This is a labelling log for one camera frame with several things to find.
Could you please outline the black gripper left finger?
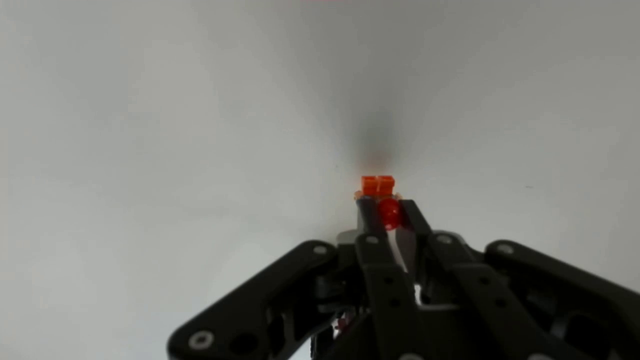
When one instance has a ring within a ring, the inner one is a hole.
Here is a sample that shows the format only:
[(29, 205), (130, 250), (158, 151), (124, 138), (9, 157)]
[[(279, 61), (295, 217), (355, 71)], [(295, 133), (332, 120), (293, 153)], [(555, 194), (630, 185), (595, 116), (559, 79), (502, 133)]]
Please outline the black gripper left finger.
[(357, 202), (347, 243), (307, 240), (178, 325), (169, 360), (402, 360), (423, 355), (414, 284), (393, 254), (381, 202)]

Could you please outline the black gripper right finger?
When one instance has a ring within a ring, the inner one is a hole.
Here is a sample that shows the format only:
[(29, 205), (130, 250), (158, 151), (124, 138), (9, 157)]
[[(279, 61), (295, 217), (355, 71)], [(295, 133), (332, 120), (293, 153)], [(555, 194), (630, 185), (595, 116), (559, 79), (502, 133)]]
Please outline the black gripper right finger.
[(479, 321), (489, 360), (640, 360), (640, 293), (514, 240), (482, 251), (402, 200), (420, 297)]

